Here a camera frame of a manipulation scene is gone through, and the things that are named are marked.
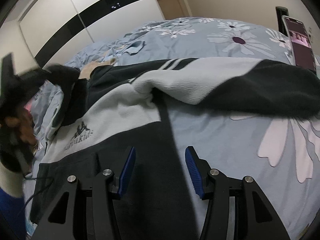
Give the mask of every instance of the black stripe on wardrobe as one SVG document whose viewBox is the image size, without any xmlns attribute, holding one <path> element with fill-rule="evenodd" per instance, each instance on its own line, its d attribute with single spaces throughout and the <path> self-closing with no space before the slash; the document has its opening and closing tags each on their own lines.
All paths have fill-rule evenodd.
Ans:
<svg viewBox="0 0 320 240">
<path fill-rule="evenodd" d="M 90 26 L 113 11 L 136 1 L 139 0 L 99 0 L 87 9 L 83 10 L 79 15 L 75 15 L 65 23 L 65 25 L 63 25 L 37 53 L 35 60 L 38 65 L 40 67 L 44 67 L 44 65 L 53 57 L 54 54 L 58 52 L 59 49 L 61 49 L 85 27 Z"/>
</svg>

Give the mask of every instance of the purple flower center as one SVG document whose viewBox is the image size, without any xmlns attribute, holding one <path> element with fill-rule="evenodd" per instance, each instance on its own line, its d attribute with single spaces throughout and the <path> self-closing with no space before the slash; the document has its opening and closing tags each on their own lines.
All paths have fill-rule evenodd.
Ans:
<svg viewBox="0 0 320 240">
<path fill-rule="evenodd" d="M 235 43 L 239 43 L 242 45 L 245 44 L 245 41 L 243 39 L 241 39 L 240 37 L 233 37 L 232 39 Z"/>
</svg>

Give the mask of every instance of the metal screw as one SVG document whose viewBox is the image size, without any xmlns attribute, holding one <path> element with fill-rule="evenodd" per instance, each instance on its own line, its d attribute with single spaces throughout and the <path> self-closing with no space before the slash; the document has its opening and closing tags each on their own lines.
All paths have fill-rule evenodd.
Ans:
<svg viewBox="0 0 320 240">
<path fill-rule="evenodd" d="M 76 176 L 75 175 L 71 175 L 68 177 L 68 182 L 69 183 L 74 183 L 76 181 Z"/>
<path fill-rule="evenodd" d="M 253 178 L 250 177 L 250 176 L 246 176 L 244 179 L 245 179 L 245 181 L 248 182 L 248 183 L 253 182 Z"/>
<path fill-rule="evenodd" d="M 106 170 L 104 170 L 103 172 L 102 172 L 102 174 L 104 175 L 104 176 L 108 176 L 108 175 L 110 175 L 112 173 L 112 170 L 109 170 L 109 169 L 106 169 Z"/>
<path fill-rule="evenodd" d="M 210 170 L 210 174 L 213 175 L 213 176 L 216 176 L 216 175 L 219 174 L 219 171 L 216 170 L 216 169 L 212 169 L 212 170 Z"/>
</svg>

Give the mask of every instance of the blue floral bed sheet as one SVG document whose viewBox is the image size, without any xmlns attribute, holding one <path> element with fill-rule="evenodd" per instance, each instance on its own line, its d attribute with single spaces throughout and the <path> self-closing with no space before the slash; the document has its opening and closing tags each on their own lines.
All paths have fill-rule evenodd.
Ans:
<svg viewBox="0 0 320 240">
<path fill-rule="evenodd" d="M 130 65 L 190 57 L 253 57 L 289 64 L 285 55 L 289 48 L 288 37 L 263 26 L 190 17 L 150 22 L 117 41 L 96 42 L 66 65 L 82 69 L 92 61 L 104 62 L 112 58 L 116 65 Z M 45 130 L 61 96 L 60 89 L 46 82 L 34 99 L 32 114 L 40 143 L 33 177 L 43 157 L 41 146 L 47 141 Z M 171 102 L 168 107 L 180 158 L 188 146 L 185 143 L 192 143 L 200 158 L 207 159 L 227 176 L 242 178 L 250 172 L 275 207 L 291 239 L 296 239 L 320 207 L 320 116 L 307 121 L 241 113 L 223 116 L 192 107 L 181 102 Z M 194 136 L 190 130 L 196 130 L 199 136 Z M 196 197 L 188 182 L 201 228 L 206 203 Z M 26 198 L 34 192 L 34 182 L 29 184 L 25 185 Z M 35 225 L 28 219 L 30 207 L 29 204 L 26 208 L 26 218 L 28 232 L 32 234 Z"/>
</svg>

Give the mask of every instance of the black cable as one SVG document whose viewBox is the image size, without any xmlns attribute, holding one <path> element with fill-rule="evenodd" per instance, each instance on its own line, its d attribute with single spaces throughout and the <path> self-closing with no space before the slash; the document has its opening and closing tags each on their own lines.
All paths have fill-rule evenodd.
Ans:
<svg viewBox="0 0 320 240">
<path fill-rule="evenodd" d="M 24 175 L 23 175 L 23 177 L 24 177 L 25 180 L 51 179 L 51 181 L 50 181 L 50 183 L 49 183 L 47 186 L 45 186 L 43 189 L 39 190 L 39 191 L 36 192 L 36 193 L 33 193 L 33 194 L 31 195 L 31 197 L 28 198 L 28 200 L 24 203 L 24 205 L 23 205 L 23 207 L 21 208 L 21 210 L 18 212 L 17 217 L 19 217 L 20 213 L 26 208 L 26 206 L 28 205 L 28 203 L 29 203 L 36 195 L 38 195 L 38 194 L 44 192 L 46 189 L 48 189 L 48 188 L 52 185 L 52 183 L 53 183 L 53 181 L 54 181 L 54 178 L 53 178 L 53 177 L 26 178 Z"/>
</svg>

